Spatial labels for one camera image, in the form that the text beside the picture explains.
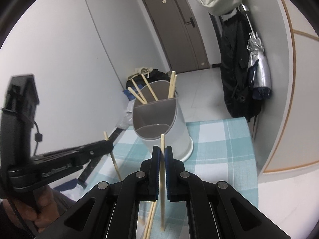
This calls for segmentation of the person left hand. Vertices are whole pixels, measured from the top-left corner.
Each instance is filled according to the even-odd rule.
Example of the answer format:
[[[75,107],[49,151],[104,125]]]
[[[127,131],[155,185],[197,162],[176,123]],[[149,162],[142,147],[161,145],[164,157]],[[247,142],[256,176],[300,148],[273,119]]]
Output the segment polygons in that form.
[[[29,234],[14,213],[10,202],[14,204],[21,218],[36,236],[44,231],[51,223],[64,214],[75,201],[48,185],[40,190],[37,205],[40,213],[19,200],[1,200],[1,238],[28,238]]]

